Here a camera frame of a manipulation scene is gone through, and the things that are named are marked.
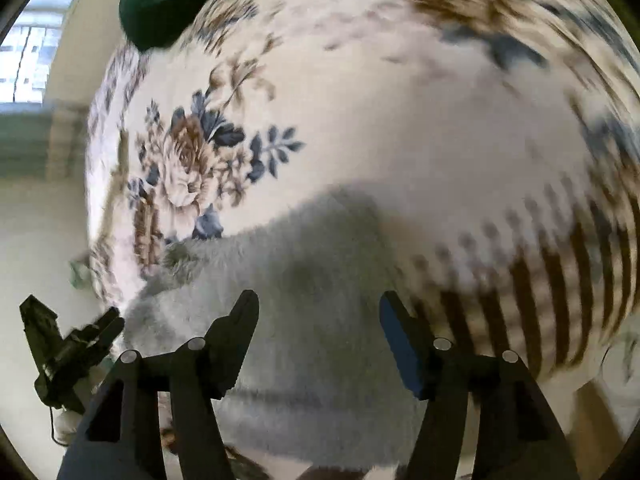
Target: bed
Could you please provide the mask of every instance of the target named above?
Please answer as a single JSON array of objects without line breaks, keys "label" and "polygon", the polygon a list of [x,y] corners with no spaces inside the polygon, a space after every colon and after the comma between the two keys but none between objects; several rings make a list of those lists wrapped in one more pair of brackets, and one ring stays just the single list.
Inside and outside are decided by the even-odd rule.
[{"label": "bed", "polygon": [[92,104],[96,291],[357,186],[416,315],[575,391],[640,298],[639,62],[606,0],[209,0]]}]

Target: gray fur fabric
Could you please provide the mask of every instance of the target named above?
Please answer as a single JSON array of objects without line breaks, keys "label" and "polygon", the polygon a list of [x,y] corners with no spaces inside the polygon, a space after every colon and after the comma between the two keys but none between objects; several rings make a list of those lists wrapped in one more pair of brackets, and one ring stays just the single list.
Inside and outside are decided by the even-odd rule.
[{"label": "gray fur fabric", "polygon": [[175,244],[127,309],[124,345],[173,351],[246,288],[260,320],[236,387],[214,402],[224,441],[318,466],[407,462],[426,406],[378,322],[380,295],[403,294],[372,202],[336,190],[250,232]]}]

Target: brown stripe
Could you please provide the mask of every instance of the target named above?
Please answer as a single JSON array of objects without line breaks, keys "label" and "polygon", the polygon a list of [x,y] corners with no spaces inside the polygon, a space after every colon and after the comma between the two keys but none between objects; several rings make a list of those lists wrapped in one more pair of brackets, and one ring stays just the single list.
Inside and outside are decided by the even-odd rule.
[{"label": "brown stripe", "polygon": [[475,352],[471,332],[469,332],[469,326],[466,324],[465,312],[462,309],[460,295],[452,290],[443,290],[440,293],[440,303],[444,307],[453,337],[456,339],[460,349]]},{"label": "brown stripe", "polygon": [[584,237],[582,224],[577,221],[571,233],[571,246],[574,249],[575,263],[578,267],[580,277],[580,314],[582,316],[582,336],[580,347],[571,361],[575,366],[582,362],[589,343],[589,334],[593,326],[593,283],[591,283],[591,266],[589,262],[589,251]]},{"label": "brown stripe", "polygon": [[527,351],[527,367],[529,367],[531,375],[537,378],[542,366],[542,338],[536,313],[536,302],[531,290],[529,266],[522,254],[522,248],[518,248],[518,257],[511,266],[510,273],[516,303],[520,311],[520,322]]},{"label": "brown stripe", "polygon": [[613,312],[613,266],[611,264],[611,246],[609,245],[610,231],[602,225],[602,219],[606,217],[594,202],[589,204],[589,209],[593,216],[593,224],[595,225],[598,244],[600,246],[602,277],[604,279],[604,298],[602,305],[602,331],[604,332],[609,324],[611,313]]},{"label": "brown stripe", "polygon": [[494,355],[499,356],[509,349],[509,337],[507,336],[507,324],[500,308],[500,296],[493,289],[486,293],[478,294],[478,303],[482,306],[484,319],[489,327],[489,338],[494,349]]},{"label": "brown stripe", "polygon": [[622,258],[622,300],[618,309],[618,316],[613,328],[609,333],[609,337],[616,335],[622,324],[622,320],[626,317],[626,304],[631,295],[631,251],[629,250],[629,232],[617,228],[618,240],[620,241],[620,257]]},{"label": "brown stripe", "polygon": [[634,212],[634,224],[636,229],[636,291],[634,293],[633,304],[631,305],[631,311],[635,312],[640,301],[640,207],[638,207],[638,199],[628,194],[629,203],[631,204],[631,210]]},{"label": "brown stripe", "polygon": [[566,301],[564,271],[559,254],[549,250],[546,244],[541,244],[540,253],[545,262],[556,317],[556,365],[559,366],[566,362],[569,355],[569,305]]}]

